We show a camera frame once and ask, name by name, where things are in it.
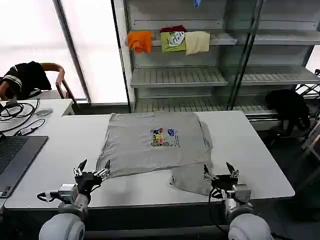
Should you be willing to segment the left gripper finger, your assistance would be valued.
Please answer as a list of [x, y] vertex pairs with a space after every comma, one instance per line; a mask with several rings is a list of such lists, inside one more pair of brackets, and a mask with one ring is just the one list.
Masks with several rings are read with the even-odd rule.
[[101, 178], [102, 180], [105, 180], [109, 177], [111, 171], [111, 163], [110, 160], [108, 160], [101, 170], [97, 171], [94, 175], [98, 178]]
[[73, 168], [73, 173], [75, 177], [81, 177], [83, 175], [83, 170], [87, 164], [87, 159], [85, 159], [84, 161], [82, 161], [78, 167]]

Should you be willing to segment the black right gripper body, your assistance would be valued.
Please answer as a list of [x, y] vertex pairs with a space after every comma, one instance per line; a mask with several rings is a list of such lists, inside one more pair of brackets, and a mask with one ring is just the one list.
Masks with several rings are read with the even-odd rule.
[[222, 189], [225, 191], [231, 191], [233, 185], [238, 183], [237, 177], [232, 177], [230, 174], [221, 174], [217, 176], [218, 179], [211, 180], [211, 186], [213, 189]]

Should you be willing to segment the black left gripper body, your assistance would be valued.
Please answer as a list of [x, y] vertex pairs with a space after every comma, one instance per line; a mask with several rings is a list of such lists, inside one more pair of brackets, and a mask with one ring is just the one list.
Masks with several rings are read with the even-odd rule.
[[91, 193], [96, 188], [99, 188], [102, 183], [102, 177], [93, 172], [82, 172], [74, 178], [79, 193]]

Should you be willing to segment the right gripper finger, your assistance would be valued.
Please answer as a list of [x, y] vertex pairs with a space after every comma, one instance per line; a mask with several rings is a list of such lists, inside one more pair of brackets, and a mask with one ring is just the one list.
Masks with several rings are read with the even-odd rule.
[[207, 167], [206, 164], [204, 164], [204, 178], [206, 180], [211, 180], [211, 181], [215, 181], [215, 180], [219, 180], [219, 177], [217, 175], [214, 175], [213, 173], [211, 173]]
[[231, 178], [238, 178], [239, 177], [239, 170], [236, 170], [235, 168], [234, 168], [234, 166], [233, 165], [231, 165], [230, 163], [228, 163], [228, 162], [226, 162], [226, 166], [227, 166], [227, 168], [228, 168], [228, 170], [229, 170], [229, 173], [230, 173], [230, 177]]

